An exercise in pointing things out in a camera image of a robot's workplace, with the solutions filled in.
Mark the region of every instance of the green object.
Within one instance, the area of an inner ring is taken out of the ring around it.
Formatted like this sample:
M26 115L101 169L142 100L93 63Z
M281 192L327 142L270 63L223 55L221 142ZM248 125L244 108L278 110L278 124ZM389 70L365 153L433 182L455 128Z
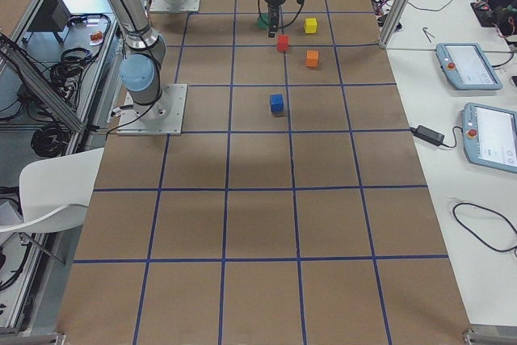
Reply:
M263 12L261 16L257 18L257 26L263 30L267 30L269 28L269 15L267 12Z

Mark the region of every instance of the chair leg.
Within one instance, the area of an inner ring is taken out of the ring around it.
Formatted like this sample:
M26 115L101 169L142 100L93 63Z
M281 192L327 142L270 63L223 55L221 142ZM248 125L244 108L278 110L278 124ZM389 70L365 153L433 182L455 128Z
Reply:
M34 240L31 236L26 234L25 232L21 232L19 234L20 238L26 238L29 242L34 244L38 249L42 250L45 254L47 254L50 258L56 260L57 262L61 263L63 266L65 266L65 261L59 259L55 254L53 254L50 250L46 249L44 246L39 244L36 240Z

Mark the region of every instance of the white chair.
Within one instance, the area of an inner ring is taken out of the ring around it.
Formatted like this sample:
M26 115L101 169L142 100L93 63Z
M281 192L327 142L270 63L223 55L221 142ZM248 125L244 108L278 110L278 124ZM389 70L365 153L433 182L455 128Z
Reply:
M93 149L25 166L19 176L23 222L1 225L0 233L19 233L20 237L65 264L30 234L61 232L84 223L103 151Z

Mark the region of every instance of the white mounting plate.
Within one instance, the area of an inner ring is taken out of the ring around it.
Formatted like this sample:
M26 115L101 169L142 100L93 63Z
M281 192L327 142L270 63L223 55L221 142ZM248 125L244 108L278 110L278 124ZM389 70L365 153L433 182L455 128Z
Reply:
M172 101L170 114L162 120L143 121L137 120L134 123L125 125L116 130L119 135L181 135L183 125L183 114L185 112L185 102L187 101L187 84L167 84L163 87L162 93L167 94ZM132 104L129 93L126 94L125 105ZM122 111L119 125L124 125L137 118L133 109Z
M188 0L185 3L172 5L164 0L153 0L151 3L151 12L166 13L166 14L180 14L182 12L200 10L201 0Z

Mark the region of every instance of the tablet screen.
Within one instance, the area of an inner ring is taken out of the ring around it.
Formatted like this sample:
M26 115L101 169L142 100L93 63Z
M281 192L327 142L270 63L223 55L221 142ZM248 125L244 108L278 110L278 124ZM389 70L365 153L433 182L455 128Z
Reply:
M515 118L512 114L476 107L479 158L517 166Z
M475 46L445 46L451 61L456 65L461 80L466 85L495 84L487 64Z

